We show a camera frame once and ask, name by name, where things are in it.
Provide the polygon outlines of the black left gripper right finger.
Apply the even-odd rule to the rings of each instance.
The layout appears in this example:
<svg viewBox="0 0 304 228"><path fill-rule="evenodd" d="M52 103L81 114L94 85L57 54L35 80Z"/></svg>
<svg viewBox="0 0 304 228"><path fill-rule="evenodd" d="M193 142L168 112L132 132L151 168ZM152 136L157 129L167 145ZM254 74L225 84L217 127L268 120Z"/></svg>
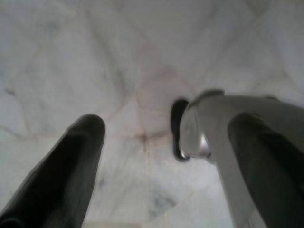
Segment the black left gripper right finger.
<svg viewBox="0 0 304 228"><path fill-rule="evenodd" d="M304 154L260 118L240 114L228 137L250 196L269 228L304 226Z"/></svg>

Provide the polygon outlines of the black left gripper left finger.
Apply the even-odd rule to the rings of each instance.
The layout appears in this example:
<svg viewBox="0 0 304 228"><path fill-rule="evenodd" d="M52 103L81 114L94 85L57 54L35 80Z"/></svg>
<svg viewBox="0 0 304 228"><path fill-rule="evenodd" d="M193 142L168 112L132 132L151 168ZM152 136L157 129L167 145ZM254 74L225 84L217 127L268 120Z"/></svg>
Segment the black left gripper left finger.
<svg viewBox="0 0 304 228"><path fill-rule="evenodd" d="M3 228L80 228L92 197L105 122L85 114L30 171L0 214Z"/></svg>

